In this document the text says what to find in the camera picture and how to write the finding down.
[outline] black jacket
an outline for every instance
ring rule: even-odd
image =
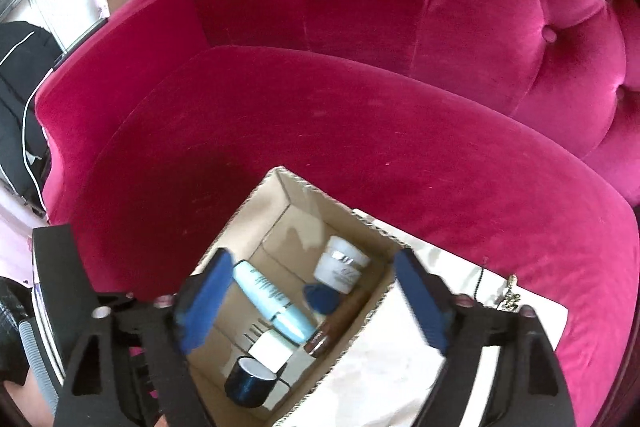
[[[38,26],[27,22],[0,23],[0,60],[31,32],[33,35],[0,66],[0,166],[15,192],[27,199],[31,199],[34,186],[22,161],[24,105],[62,51],[53,36]],[[32,100],[27,113],[26,148],[34,156],[43,158],[47,142],[35,118],[33,104]]]

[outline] gold charm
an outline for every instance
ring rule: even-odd
[[[507,289],[498,304],[499,310],[506,312],[514,312],[518,309],[518,302],[520,301],[520,294],[514,293],[513,289],[518,284],[518,277],[516,274],[512,274],[507,279]]]

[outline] white jar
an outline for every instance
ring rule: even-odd
[[[334,290],[347,294],[369,264],[369,257],[349,241],[332,235],[316,266],[314,277]]]

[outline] cardboard box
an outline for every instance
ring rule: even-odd
[[[250,261],[297,308],[308,312],[312,321],[303,285],[314,282],[316,264],[331,235],[345,238],[371,258],[358,282],[370,291],[369,301],[335,347],[298,381],[289,382],[290,388],[283,383],[285,387],[274,391],[276,398],[265,407],[242,409],[225,396],[223,386],[236,359],[248,351],[250,343],[244,334],[260,314],[234,283],[205,344],[189,356],[194,381],[218,427],[273,425],[311,393],[389,290],[395,279],[392,258],[402,244],[302,178],[277,167],[249,195],[195,269],[194,273],[200,273],[216,249],[226,247],[236,262]]]

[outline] pink velvet chair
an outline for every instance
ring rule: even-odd
[[[567,306],[588,427],[637,331],[639,29],[633,0],[132,0],[38,94],[49,217],[151,298],[284,164]]]

